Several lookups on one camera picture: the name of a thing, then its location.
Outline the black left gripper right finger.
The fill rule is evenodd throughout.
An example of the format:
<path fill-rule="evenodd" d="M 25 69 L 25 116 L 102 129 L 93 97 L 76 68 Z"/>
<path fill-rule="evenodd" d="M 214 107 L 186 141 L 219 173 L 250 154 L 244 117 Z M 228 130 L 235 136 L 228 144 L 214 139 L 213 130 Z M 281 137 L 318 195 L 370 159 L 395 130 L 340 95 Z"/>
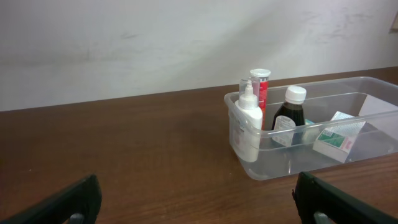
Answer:
<path fill-rule="evenodd" d="M 302 223 L 397 223 L 309 172 L 299 173 L 292 196 Z"/>

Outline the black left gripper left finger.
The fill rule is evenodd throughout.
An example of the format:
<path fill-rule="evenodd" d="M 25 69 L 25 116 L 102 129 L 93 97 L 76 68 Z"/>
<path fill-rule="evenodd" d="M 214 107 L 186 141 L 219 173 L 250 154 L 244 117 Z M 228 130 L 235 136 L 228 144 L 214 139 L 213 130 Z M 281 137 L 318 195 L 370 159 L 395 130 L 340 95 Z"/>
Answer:
<path fill-rule="evenodd" d="M 95 223 L 101 202 L 98 178 L 91 174 L 1 223 Z"/>

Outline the white green medicine box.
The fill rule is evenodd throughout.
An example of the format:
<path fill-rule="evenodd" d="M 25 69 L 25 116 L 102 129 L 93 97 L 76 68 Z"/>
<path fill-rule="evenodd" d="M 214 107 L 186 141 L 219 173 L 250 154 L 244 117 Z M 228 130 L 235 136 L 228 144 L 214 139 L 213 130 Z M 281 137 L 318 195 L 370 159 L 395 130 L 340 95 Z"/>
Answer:
<path fill-rule="evenodd" d="M 313 150 L 345 163 L 365 121 L 325 128 L 313 143 Z"/>

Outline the dark bottle with white cap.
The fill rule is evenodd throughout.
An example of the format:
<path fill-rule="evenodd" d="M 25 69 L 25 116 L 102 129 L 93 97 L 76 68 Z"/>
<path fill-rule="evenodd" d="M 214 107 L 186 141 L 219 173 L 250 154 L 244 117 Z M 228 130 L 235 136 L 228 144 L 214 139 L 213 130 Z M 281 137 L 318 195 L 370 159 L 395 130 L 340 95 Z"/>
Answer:
<path fill-rule="evenodd" d="M 292 129 L 305 124 L 303 103 L 307 91 L 301 86 L 289 86 L 285 92 L 285 101 L 274 115 L 272 130 Z M 274 136 L 273 141 L 290 147 L 301 142 L 302 134 L 288 133 Z"/>

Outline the white lotion bottle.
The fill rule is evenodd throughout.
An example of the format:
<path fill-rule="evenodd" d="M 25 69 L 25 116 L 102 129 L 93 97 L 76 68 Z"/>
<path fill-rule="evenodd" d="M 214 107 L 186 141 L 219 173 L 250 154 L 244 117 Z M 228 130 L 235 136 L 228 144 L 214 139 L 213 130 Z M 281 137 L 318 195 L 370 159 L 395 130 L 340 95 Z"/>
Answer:
<path fill-rule="evenodd" d="M 234 105 L 242 114 L 235 118 L 238 125 L 233 129 L 232 143 L 235 153 L 245 162 L 256 162 L 259 154 L 261 137 L 251 129 L 261 129 L 263 112 L 259 107 L 259 79 L 249 77 L 239 84 L 239 97 Z"/>

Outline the orange tube with white cap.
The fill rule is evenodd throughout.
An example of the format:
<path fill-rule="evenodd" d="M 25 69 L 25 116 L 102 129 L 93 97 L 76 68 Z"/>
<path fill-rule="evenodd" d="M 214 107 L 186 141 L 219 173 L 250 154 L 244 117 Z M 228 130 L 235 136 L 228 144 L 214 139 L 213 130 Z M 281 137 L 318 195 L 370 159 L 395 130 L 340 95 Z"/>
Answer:
<path fill-rule="evenodd" d="M 269 76 L 271 71 L 263 68 L 256 68 L 250 70 L 252 77 L 259 79 L 259 107 L 262 110 L 262 128 L 264 129 L 266 120 L 266 102 L 267 102 L 267 91 L 269 86 Z"/>

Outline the small gold-lidded balm jar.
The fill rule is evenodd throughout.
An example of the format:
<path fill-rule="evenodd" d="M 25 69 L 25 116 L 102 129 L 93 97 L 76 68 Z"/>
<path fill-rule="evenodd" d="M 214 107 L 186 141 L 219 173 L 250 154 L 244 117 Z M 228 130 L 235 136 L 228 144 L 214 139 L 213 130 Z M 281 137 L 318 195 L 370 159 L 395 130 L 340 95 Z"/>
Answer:
<path fill-rule="evenodd" d="M 305 119 L 305 125 L 314 126 L 314 128 L 306 129 L 302 134 L 302 143 L 303 144 L 311 144 L 313 143 L 320 134 L 320 129 L 318 124 L 310 121 L 309 119 Z"/>

